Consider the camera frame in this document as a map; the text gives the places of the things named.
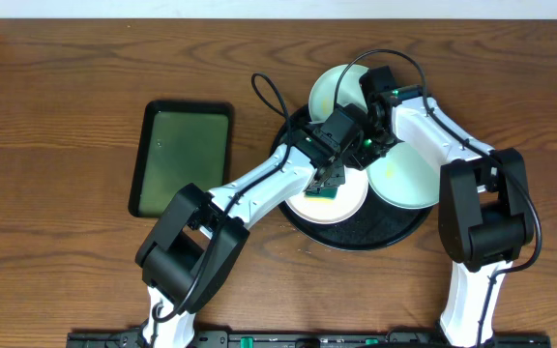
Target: table surface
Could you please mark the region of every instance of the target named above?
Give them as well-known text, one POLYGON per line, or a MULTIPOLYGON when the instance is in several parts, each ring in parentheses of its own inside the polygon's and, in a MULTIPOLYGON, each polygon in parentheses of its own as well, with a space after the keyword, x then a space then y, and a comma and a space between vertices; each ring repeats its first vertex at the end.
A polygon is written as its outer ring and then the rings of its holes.
MULTIPOLYGON (((149 101, 231 102, 235 179, 267 157, 283 122, 252 92, 251 73, 267 73, 295 110, 322 72, 375 47, 412 55, 448 115, 524 156, 544 247, 536 266, 505 278, 493 324, 545 332, 557 347, 557 21, 461 20, 0 20, 0 346, 62 347, 68 332, 147 317, 133 257, 154 221, 127 203, 149 101)), ((418 81, 394 57, 365 64, 418 81)), ((197 323, 431 328, 451 275, 436 220, 434 210, 388 249, 344 252, 274 210, 197 323)))

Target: white backdrop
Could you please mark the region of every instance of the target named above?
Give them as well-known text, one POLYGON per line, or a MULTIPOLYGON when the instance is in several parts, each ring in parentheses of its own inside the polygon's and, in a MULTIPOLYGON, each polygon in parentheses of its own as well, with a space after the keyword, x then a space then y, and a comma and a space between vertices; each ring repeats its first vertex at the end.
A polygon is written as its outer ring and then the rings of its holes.
POLYGON ((557 19, 557 0, 0 0, 0 18, 557 19))

